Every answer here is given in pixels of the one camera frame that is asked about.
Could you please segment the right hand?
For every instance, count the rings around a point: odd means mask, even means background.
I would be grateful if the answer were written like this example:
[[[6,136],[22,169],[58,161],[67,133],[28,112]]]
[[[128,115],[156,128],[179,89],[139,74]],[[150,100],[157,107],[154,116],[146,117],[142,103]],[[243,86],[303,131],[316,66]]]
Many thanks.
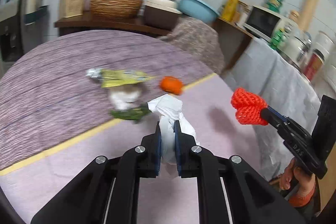
[[[280,176],[280,189],[290,189],[290,183],[294,178],[299,184],[297,196],[306,197],[314,190],[315,174],[307,174],[302,168],[296,165],[295,158],[291,159],[284,173]]]

